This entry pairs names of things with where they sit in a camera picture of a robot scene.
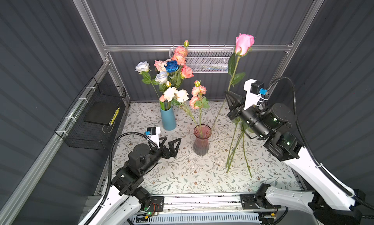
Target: corrugated panel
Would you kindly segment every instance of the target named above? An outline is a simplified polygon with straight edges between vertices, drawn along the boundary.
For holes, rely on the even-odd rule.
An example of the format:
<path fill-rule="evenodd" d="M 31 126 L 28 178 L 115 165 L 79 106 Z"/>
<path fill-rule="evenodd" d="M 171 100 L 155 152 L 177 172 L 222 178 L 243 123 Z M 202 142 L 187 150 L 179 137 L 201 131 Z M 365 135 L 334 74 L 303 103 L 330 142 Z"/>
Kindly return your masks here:
<path fill-rule="evenodd" d="M 319 161 L 374 203 L 374 0 L 326 0 L 287 68 Z M 272 100 L 290 104 L 288 85 Z"/>
<path fill-rule="evenodd" d="M 313 0 L 87 0 L 108 45 L 234 44 L 292 41 Z"/>
<path fill-rule="evenodd" d="M 135 71 L 135 66 L 141 61 L 147 61 L 152 70 L 150 74 L 154 77 L 156 75 L 154 61 L 169 58 L 167 52 L 112 52 L 111 55 L 124 80 L 131 100 L 158 100 L 152 86 L 141 81 L 143 77 Z M 231 87 L 230 90 L 244 96 L 244 82 L 250 78 L 256 78 L 268 84 L 283 55 L 283 52 L 248 53 L 239 61 L 237 68 L 237 73 L 246 72 L 246 77 L 234 88 Z M 195 73 L 193 78 L 185 79 L 180 88 L 190 93 L 195 80 L 201 80 L 202 84 L 208 89 L 208 99 L 223 100 L 223 92 L 227 90 L 230 76 L 227 73 Z"/>
<path fill-rule="evenodd" d="M 2 208 L 102 60 L 72 0 L 0 0 L 0 32 Z M 74 197 L 81 197 L 84 204 L 93 192 L 88 189 L 99 177 L 93 176 L 94 171 L 100 174 L 98 166 L 105 157 L 62 147 L 54 161 L 58 164 L 48 168 L 37 186 L 41 190 L 32 193 L 20 212 L 30 221 L 27 224 L 41 224 L 33 221 L 47 215 L 71 219 L 77 213 L 70 220 L 73 224 L 84 206 L 75 204 Z M 48 187 L 55 191 L 53 195 L 47 193 Z M 72 199 L 71 204 L 61 204 L 61 198 Z M 61 213 L 62 207 L 70 209 Z M 22 223 L 16 219 L 13 224 Z"/>

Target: blue vase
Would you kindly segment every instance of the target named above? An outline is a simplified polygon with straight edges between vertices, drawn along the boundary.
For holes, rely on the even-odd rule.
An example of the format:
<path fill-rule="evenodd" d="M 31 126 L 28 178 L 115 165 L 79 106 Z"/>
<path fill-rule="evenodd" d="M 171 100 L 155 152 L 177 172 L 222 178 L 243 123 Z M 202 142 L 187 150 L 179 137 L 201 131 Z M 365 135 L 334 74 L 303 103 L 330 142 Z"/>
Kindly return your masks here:
<path fill-rule="evenodd" d="M 162 119 L 162 126 L 165 130 L 171 131 L 176 127 L 176 121 L 174 116 L 173 108 L 169 110 L 161 110 L 161 119 Z"/>

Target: vase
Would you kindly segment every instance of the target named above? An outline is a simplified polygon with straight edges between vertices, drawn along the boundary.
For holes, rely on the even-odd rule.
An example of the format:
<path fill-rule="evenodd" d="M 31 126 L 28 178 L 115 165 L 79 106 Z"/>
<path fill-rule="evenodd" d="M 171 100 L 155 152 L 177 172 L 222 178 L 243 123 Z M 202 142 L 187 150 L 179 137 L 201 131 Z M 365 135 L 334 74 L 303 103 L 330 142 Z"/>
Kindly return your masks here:
<path fill-rule="evenodd" d="M 197 155 L 204 155 L 209 150 L 209 137 L 212 135 L 212 130 L 208 125 L 201 125 L 202 135 L 200 133 L 200 125 L 195 127 L 193 133 L 195 134 L 195 142 L 193 143 L 193 151 Z"/>
<path fill-rule="evenodd" d="M 162 120 L 162 126 L 165 130 L 171 131 L 175 129 L 176 127 L 176 121 L 174 116 L 173 108 L 170 108 L 169 110 L 161 110 L 161 120 Z"/>

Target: white rose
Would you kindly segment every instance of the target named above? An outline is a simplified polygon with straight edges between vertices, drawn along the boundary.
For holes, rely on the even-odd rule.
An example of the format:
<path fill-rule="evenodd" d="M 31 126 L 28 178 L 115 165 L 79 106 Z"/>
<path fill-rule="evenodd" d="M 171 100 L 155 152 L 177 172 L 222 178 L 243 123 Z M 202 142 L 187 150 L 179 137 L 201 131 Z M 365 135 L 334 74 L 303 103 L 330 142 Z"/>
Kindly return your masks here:
<path fill-rule="evenodd" d="M 187 91 L 185 91 L 184 89 L 177 91 L 175 94 L 175 99 L 180 103 L 187 101 L 189 99 Z"/>
<path fill-rule="evenodd" d="M 166 100 L 168 100 L 168 102 L 170 102 L 171 100 L 173 100 L 175 93 L 176 87 L 170 87 L 164 92 L 164 97 Z"/>
<path fill-rule="evenodd" d="M 138 65 L 135 67 L 135 71 L 139 72 L 139 74 L 141 74 L 141 72 L 148 72 L 149 63 L 147 63 L 147 61 L 138 63 Z"/>
<path fill-rule="evenodd" d="M 157 74 L 154 80 L 159 82 L 160 84 L 166 83 L 168 80 L 168 74 L 166 72 L 160 72 Z"/>

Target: floral tablecloth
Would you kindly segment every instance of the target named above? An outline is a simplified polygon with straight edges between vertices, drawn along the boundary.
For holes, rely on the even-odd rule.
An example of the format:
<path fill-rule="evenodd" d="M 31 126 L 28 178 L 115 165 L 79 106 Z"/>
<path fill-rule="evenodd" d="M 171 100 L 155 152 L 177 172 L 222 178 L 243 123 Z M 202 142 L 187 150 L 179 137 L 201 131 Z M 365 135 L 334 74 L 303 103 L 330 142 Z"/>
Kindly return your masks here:
<path fill-rule="evenodd" d="M 203 124 L 212 127 L 222 102 L 210 102 L 211 108 L 203 112 Z M 256 191 L 261 183 L 268 183 L 287 190 L 300 190 L 290 167 L 273 157 L 264 141 L 245 138 L 246 157 L 251 166 L 252 177 L 248 172 L 242 144 L 236 150 L 229 173 L 225 163 L 235 125 L 228 119 L 228 107 L 222 109 L 218 122 L 209 139 L 210 149 L 204 156 L 192 150 L 194 142 L 193 121 L 183 110 L 174 107 L 177 126 L 172 131 L 162 127 L 160 104 L 132 103 L 123 132 L 137 131 L 144 133 L 147 127 L 161 127 L 160 136 L 166 136 L 167 142 L 181 138 L 182 142 L 177 157 L 161 159 L 146 176 L 141 184 L 152 194 L 211 193 L 211 192 L 246 192 Z M 235 134 L 234 143 L 239 137 Z M 128 160 L 128 154 L 139 143 L 145 143 L 140 136 L 126 136 L 119 142 L 113 158 L 112 177 L 118 168 Z"/>

